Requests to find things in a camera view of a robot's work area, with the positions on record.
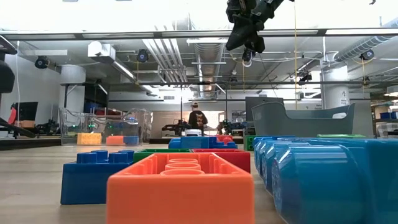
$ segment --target transparent container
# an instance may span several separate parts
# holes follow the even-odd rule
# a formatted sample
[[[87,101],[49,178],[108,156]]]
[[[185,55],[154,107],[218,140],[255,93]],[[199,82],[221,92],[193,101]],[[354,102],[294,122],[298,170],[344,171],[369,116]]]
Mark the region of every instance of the transparent container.
[[[149,141],[151,127],[152,112],[146,110],[98,116],[60,108],[62,145],[139,146]]]

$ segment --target person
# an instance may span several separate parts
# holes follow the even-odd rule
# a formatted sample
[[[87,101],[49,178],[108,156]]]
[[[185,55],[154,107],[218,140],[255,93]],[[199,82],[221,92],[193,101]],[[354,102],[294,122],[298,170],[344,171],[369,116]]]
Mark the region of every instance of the person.
[[[201,135],[203,136],[208,121],[205,114],[200,111],[198,107],[199,105],[197,102],[192,102],[192,112],[189,114],[188,124],[192,127],[192,129],[201,130]]]

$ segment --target pillar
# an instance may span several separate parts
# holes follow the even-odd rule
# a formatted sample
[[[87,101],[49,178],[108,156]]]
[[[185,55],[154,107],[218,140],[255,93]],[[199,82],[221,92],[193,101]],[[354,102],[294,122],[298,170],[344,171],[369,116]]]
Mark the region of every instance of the pillar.
[[[84,83],[86,82],[86,69],[78,65],[62,65],[61,69],[61,84],[67,83]],[[60,88],[60,101],[59,107],[63,108],[63,101],[65,98],[65,86]],[[85,87],[76,86],[69,94],[67,98],[67,109],[75,112],[83,112],[85,103]]]
[[[347,66],[324,70],[322,80],[325,82],[348,81]],[[322,101],[324,109],[349,105],[349,88],[347,84],[323,85]]]

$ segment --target orange toy brick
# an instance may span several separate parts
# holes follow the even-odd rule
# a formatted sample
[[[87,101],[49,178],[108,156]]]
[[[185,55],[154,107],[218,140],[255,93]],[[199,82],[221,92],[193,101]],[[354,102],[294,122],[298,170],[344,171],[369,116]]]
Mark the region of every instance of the orange toy brick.
[[[125,145],[123,139],[124,139],[124,136],[108,136],[106,138],[106,144],[109,146]]]
[[[165,171],[171,159],[201,170]],[[253,224],[253,179],[213,153],[153,154],[108,179],[106,223]]]
[[[101,133],[78,133],[77,134],[78,145],[100,145],[101,144]]]

